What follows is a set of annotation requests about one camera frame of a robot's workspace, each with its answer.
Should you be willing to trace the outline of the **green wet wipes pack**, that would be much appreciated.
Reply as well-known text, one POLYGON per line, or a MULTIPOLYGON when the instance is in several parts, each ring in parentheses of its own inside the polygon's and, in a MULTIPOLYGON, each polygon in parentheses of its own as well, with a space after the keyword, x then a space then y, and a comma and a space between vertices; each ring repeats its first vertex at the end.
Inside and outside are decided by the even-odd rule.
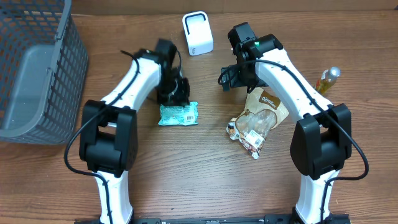
POLYGON ((198 103, 191 101, 187 106, 160 106, 159 126, 191 126, 198 124, 198 103))

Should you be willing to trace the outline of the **beige snack pouch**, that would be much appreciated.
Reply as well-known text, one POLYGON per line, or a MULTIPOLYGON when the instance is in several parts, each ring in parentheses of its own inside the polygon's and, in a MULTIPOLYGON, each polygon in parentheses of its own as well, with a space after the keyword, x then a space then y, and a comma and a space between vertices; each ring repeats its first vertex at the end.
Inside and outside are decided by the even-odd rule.
POLYGON ((269 131, 288 115, 288 109, 278 97, 257 87, 247 94, 243 112, 231 118, 226 132, 231 140, 238 140, 254 159, 258 159, 269 131))

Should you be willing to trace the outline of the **yellow liquid plastic bottle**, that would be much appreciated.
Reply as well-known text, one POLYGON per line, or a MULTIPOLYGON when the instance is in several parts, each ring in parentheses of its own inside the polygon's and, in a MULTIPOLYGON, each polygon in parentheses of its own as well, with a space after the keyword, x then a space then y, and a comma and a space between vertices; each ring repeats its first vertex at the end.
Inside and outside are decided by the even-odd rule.
POLYGON ((315 90, 324 95, 328 89, 330 89, 337 81, 338 77, 341 75, 341 70, 338 67, 331 67, 326 69, 321 77, 317 80, 315 84, 315 90))

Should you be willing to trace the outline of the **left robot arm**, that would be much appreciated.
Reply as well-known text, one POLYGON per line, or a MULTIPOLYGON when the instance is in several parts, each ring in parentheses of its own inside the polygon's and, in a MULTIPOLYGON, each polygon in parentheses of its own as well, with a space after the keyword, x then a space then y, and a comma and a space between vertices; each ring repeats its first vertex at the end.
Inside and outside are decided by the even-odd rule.
POLYGON ((162 106, 187 106, 190 87, 180 65, 176 45, 159 39, 154 50, 140 49, 116 88, 83 107, 79 156, 98 184, 101 215, 97 223, 132 223, 128 172, 138 150, 137 112, 152 90, 162 106))

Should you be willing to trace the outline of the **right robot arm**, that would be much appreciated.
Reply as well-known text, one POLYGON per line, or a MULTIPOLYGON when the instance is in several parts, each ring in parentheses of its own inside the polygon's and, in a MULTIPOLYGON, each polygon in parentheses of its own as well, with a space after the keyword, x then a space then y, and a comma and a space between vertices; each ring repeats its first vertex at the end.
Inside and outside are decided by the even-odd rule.
POLYGON ((270 87, 295 122, 290 156, 301 173, 300 194, 289 223, 349 223, 348 215, 328 209, 337 177, 351 157, 351 112, 319 94, 294 67, 273 35, 257 37, 247 22, 234 26, 228 39, 236 64, 221 69, 225 91, 245 86, 270 87))

